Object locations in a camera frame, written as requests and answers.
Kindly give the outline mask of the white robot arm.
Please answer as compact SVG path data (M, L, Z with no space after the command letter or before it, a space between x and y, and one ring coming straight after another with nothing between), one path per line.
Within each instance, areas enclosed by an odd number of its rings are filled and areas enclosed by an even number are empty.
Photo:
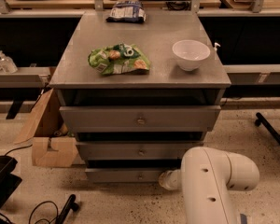
M176 170L163 172L159 184L182 191L186 224L242 224L231 191L250 191L259 183L259 168L248 157L210 147L194 147Z

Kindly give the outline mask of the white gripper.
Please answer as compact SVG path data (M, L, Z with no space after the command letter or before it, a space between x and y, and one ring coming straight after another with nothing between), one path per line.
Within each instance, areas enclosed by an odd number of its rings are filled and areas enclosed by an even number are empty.
M167 190L181 189L181 174L180 170L167 170L160 174L159 184Z

